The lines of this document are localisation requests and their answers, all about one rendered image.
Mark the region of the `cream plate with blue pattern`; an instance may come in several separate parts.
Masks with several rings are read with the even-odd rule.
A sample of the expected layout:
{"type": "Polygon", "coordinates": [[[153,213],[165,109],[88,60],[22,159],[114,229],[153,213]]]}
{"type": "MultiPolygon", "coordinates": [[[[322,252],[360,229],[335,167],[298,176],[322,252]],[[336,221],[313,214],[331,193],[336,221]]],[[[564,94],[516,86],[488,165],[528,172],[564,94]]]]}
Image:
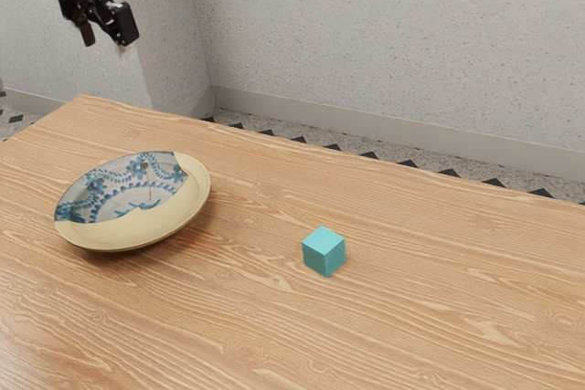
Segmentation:
{"type": "Polygon", "coordinates": [[[55,226],[79,248],[142,248],[185,227],[210,190],[209,171],[187,154],[133,153],[103,163],[71,184],[55,207],[55,226]]]}

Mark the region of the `teal cube block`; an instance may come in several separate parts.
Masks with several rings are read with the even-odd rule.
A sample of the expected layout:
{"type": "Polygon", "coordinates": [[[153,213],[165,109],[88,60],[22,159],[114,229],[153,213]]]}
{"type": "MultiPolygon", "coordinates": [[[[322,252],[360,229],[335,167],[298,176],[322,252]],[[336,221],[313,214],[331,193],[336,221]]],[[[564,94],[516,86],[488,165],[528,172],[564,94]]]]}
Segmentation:
{"type": "Polygon", "coordinates": [[[346,240],[320,226],[302,241],[303,264],[323,277],[330,277],[346,262],[346,240]]]}

